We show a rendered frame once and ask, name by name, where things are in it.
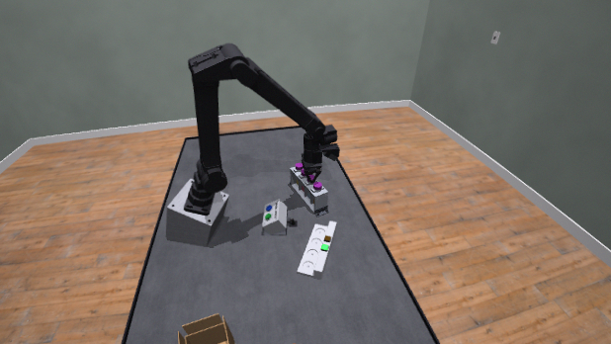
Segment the brown cardboard box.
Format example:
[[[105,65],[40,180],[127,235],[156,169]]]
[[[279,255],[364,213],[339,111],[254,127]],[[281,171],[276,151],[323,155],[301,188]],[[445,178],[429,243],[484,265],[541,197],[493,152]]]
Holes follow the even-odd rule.
[[[184,339],[184,337],[178,331],[178,342],[179,344],[235,344],[233,343],[234,338],[224,317],[223,323],[219,314],[217,313],[212,316],[182,325],[183,329],[188,335],[185,336]]]

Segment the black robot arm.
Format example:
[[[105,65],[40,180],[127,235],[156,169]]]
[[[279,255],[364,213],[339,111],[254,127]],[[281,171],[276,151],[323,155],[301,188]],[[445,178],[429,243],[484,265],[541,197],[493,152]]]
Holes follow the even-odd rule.
[[[339,157],[340,148],[337,143],[332,143],[337,141],[335,127],[325,126],[315,118],[317,115],[314,117],[255,62],[246,58],[235,44],[226,43],[188,59],[202,162],[200,159],[197,162],[198,171],[194,173],[194,182],[184,205],[185,212],[209,215],[213,203],[213,194],[210,193],[220,192],[227,185],[219,150],[218,86],[221,80],[237,79],[246,87],[251,86],[251,90],[303,128],[306,131],[304,149],[318,149],[312,153],[312,164],[322,163],[322,153],[333,161]]]

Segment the white tray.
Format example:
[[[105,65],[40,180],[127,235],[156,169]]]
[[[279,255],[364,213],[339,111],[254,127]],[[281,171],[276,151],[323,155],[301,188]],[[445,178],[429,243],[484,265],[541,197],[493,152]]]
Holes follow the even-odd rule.
[[[330,221],[328,226],[319,224],[314,226],[298,269],[299,274],[321,280],[326,265],[325,258],[327,258],[329,254],[334,238],[335,232],[333,234],[333,231],[335,230],[335,226],[336,222],[334,221]]]

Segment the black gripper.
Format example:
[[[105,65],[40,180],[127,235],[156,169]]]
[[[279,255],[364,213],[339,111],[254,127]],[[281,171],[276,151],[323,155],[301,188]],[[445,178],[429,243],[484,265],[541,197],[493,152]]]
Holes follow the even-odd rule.
[[[321,173],[321,163],[312,164],[312,153],[316,151],[318,151],[318,149],[317,150],[304,149],[304,153],[302,153],[302,164],[303,164],[304,172],[311,184],[315,182],[316,178]],[[313,180],[311,180],[309,175],[312,175],[313,173],[316,173],[316,174]]]

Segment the white button housing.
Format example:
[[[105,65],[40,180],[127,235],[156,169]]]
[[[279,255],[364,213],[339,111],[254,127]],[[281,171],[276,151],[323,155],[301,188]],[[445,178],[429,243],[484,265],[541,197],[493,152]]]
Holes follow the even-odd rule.
[[[281,199],[265,206],[262,225],[264,235],[287,235],[287,222],[290,222],[290,226],[297,226],[297,221],[288,217],[287,206]]]

